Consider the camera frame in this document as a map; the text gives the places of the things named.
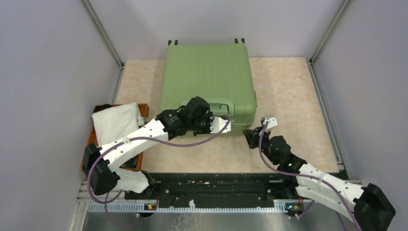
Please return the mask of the green suitcase blue lining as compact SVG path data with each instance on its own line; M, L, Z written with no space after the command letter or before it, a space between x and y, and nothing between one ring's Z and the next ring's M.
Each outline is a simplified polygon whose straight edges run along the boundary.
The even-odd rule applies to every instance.
M176 109L196 96L214 115L230 115L233 133L254 123L257 99L244 38L223 44L168 42L159 110Z

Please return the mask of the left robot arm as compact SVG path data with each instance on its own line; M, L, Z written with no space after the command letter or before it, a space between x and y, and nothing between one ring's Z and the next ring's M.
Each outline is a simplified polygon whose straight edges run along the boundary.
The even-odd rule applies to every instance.
M108 144L90 144L85 148L83 172L89 193L97 196L112 190L137 193L148 199L154 186L142 171L131 171L121 166L156 144L164 143L187 132L209 134L217 117L210 104L201 97L194 97L177 109L166 109L138 130Z

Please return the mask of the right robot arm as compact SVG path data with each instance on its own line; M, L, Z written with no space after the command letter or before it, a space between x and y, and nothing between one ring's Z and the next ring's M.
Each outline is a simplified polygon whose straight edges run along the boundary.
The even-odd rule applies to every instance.
M389 228L396 210L377 185L361 186L317 169L293 154L283 136L270 137L264 127L242 133L268 168L289 178L282 185L286 197L300 196L325 205L351 220L359 231Z

